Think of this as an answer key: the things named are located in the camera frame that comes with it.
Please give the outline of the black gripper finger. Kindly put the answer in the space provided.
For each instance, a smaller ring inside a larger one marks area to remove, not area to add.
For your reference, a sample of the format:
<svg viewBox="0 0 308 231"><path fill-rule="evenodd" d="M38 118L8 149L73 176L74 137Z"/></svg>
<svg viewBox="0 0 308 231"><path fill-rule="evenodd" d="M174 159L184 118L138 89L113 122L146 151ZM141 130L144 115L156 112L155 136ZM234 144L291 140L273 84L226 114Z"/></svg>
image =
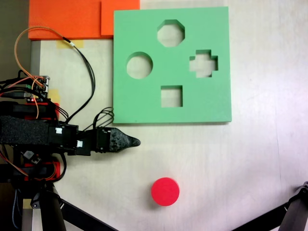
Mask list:
<svg viewBox="0 0 308 231"><path fill-rule="evenodd" d="M111 128L109 152L118 153L127 148L138 147L140 144L139 139L131 137L117 128Z"/></svg>

